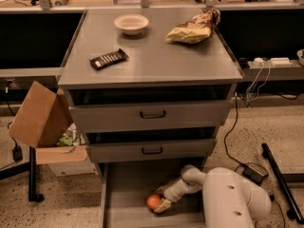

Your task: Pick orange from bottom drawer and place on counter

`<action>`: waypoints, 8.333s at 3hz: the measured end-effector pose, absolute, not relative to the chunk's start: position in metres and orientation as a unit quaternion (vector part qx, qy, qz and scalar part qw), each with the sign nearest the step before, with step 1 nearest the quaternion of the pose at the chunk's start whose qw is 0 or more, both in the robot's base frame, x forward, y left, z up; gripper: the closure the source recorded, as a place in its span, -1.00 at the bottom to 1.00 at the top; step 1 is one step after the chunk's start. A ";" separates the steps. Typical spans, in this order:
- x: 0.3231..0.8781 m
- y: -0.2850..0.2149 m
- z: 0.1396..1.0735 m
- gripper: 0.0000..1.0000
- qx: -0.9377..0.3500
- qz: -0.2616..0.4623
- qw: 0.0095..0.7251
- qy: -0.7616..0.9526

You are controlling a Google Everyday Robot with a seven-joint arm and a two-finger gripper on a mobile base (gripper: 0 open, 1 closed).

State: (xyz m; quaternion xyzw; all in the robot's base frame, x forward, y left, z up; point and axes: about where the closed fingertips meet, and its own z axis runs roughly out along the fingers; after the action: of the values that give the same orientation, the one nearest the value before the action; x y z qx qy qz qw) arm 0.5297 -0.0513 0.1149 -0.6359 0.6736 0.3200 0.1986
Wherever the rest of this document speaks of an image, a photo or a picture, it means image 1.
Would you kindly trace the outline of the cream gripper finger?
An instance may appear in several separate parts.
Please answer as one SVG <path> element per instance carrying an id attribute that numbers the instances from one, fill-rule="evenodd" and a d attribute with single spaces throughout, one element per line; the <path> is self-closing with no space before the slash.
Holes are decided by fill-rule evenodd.
<path id="1" fill-rule="evenodd" d="M 161 203 L 153 210 L 156 214 L 161 214 L 167 211 L 172 206 L 172 202 L 168 199 L 161 199 Z"/>
<path id="2" fill-rule="evenodd" d="M 160 186 L 159 188 L 156 189 L 155 193 L 159 194 L 159 195 L 162 195 L 166 189 L 167 189 L 167 186 L 162 185 L 162 186 Z"/>

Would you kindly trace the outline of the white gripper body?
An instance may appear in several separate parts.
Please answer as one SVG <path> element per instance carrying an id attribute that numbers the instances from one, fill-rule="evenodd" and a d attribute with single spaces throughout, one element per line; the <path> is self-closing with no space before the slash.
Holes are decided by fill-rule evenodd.
<path id="1" fill-rule="evenodd" d="M 164 186 L 163 196 L 171 202 L 177 202 L 188 193 L 188 189 L 189 184 L 182 178 L 178 178 Z"/>

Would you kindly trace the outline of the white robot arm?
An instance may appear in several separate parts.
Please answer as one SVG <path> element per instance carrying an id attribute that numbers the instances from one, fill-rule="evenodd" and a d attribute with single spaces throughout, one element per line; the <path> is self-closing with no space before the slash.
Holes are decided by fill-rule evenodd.
<path id="1" fill-rule="evenodd" d="M 155 214 L 169 210 L 183 196 L 202 192 L 206 228 L 255 228 L 256 220 L 271 213 L 267 192 L 238 173 L 222 167 L 203 173 L 194 165 L 185 165 L 180 176 L 159 187 L 147 198 Z"/>

